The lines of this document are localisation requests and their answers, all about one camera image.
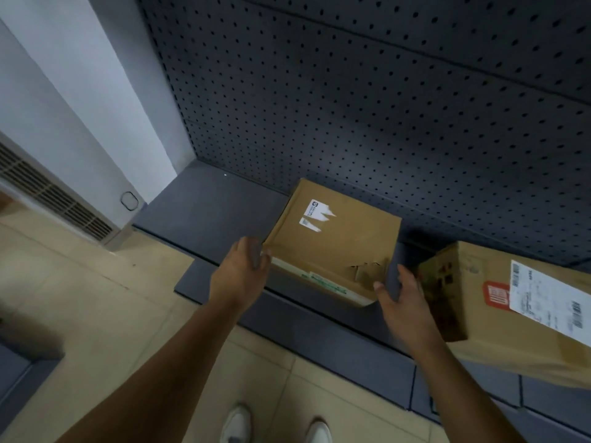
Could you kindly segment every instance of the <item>tile floor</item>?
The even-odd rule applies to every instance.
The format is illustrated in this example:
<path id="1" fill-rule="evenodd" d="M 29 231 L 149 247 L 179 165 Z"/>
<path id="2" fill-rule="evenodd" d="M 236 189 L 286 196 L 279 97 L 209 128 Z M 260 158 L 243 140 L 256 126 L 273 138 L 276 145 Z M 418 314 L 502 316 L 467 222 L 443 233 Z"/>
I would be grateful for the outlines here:
<path id="1" fill-rule="evenodd" d="M 196 309 L 173 293 L 190 263 L 139 233 L 110 253 L 22 207 L 2 213 L 0 315 L 53 336 L 65 357 L 0 442 L 55 441 L 157 351 Z M 447 441 L 439 426 L 236 327 L 184 442 L 217 441 L 239 401 L 257 442 L 299 442 L 316 416 L 336 443 Z"/>

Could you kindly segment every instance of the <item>shoe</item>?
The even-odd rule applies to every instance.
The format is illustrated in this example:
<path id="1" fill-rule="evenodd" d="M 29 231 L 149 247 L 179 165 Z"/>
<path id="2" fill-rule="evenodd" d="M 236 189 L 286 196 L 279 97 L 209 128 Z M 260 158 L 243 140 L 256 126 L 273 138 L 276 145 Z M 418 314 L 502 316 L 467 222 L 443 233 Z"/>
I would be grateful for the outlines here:
<path id="1" fill-rule="evenodd" d="M 310 425 L 304 443 L 332 443 L 329 426 L 322 420 L 316 420 Z"/>
<path id="2" fill-rule="evenodd" d="M 246 406 L 238 405 L 227 416 L 220 443 L 250 443 L 251 437 L 251 411 Z"/>

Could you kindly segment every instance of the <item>white wall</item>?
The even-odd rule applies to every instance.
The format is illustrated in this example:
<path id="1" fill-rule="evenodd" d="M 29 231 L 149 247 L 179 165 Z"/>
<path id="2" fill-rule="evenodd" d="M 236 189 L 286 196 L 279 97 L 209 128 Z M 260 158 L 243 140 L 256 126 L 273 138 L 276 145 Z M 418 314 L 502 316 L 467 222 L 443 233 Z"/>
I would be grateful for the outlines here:
<path id="1" fill-rule="evenodd" d="M 90 0 L 173 168 L 180 173 L 195 151 L 135 0 Z"/>
<path id="2" fill-rule="evenodd" d="M 89 1 L 0 0 L 0 19 L 137 193 L 152 201 L 177 171 Z M 131 60 L 137 73 L 141 59 Z"/>
<path id="3" fill-rule="evenodd" d="M 1 21 L 0 56 L 0 141 L 25 150 L 123 227 L 134 213 L 119 199 L 137 195 L 134 186 Z"/>

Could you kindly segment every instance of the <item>torn cardboard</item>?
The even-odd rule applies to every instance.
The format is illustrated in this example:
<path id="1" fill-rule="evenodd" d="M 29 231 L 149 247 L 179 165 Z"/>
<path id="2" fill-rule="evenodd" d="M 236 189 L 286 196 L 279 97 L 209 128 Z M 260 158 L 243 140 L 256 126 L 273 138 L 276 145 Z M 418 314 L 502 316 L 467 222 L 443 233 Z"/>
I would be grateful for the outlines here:
<path id="1" fill-rule="evenodd" d="M 377 300 L 401 219 L 300 179 L 263 248 L 273 267 L 355 306 Z"/>
<path id="2" fill-rule="evenodd" d="M 589 274 L 458 242 L 418 268 L 443 338 L 462 359 L 558 385 L 591 388 L 591 348 L 511 309 L 512 261 L 591 293 Z M 529 307 L 539 305 L 532 302 Z M 584 311 L 579 319 L 582 327 L 591 327 Z"/>

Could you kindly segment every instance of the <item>vent grille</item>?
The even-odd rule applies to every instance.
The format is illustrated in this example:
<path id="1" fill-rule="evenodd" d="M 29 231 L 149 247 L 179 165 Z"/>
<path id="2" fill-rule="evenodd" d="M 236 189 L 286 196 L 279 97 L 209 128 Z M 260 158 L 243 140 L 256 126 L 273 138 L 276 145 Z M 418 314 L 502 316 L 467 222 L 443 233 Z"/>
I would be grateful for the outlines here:
<path id="1" fill-rule="evenodd" d="M 0 143 L 0 178 L 30 195 L 44 207 L 97 241 L 111 234 L 113 228 L 84 208 L 69 194 Z"/>

